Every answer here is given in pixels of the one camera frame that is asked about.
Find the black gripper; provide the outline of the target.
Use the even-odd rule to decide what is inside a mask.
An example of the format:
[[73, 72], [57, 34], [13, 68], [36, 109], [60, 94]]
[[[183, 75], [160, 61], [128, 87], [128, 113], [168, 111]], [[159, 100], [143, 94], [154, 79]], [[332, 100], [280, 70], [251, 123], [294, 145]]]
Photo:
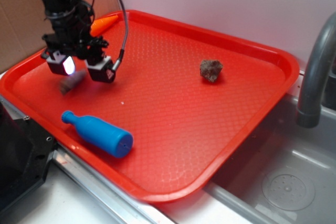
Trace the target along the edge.
[[112, 83], [115, 72], [110, 56], [105, 57], [104, 49], [109, 43], [102, 36], [92, 36], [89, 28], [60, 28], [44, 34], [42, 39], [47, 47], [41, 57], [46, 59], [52, 73], [69, 76], [76, 71], [72, 56], [86, 60], [86, 67], [93, 81]]

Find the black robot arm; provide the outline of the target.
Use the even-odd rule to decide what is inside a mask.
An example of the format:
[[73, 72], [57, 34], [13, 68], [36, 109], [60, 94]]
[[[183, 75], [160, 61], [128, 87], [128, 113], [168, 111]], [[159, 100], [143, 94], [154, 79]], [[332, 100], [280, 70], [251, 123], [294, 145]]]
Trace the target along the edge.
[[111, 83], [113, 62], [104, 49], [108, 42], [91, 33], [94, 11], [84, 0], [42, 0], [53, 33], [44, 34], [42, 54], [52, 73], [69, 76], [76, 70], [74, 58], [83, 60], [93, 81]]

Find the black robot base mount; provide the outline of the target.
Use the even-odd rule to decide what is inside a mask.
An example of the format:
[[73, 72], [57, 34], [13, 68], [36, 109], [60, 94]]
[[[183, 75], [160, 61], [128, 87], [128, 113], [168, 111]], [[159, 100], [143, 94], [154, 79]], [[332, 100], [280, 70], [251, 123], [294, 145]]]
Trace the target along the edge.
[[1, 213], [41, 186], [56, 140], [33, 119], [13, 119], [1, 105]]

